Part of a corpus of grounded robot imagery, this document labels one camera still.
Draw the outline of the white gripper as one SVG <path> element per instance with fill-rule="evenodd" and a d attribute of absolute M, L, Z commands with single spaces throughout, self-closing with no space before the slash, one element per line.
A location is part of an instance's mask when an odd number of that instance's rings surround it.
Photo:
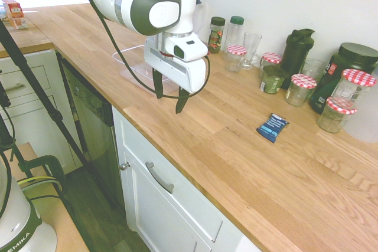
<path fill-rule="evenodd" d="M 163 97 L 162 75 L 179 85 L 175 113 L 182 112 L 190 93 L 202 88 L 206 79 L 206 64 L 202 58 L 185 62 L 173 57 L 164 57 L 156 48 L 153 37 L 147 37 L 144 45 L 144 59 L 152 69 L 152 78 L 157 99 Z"/>

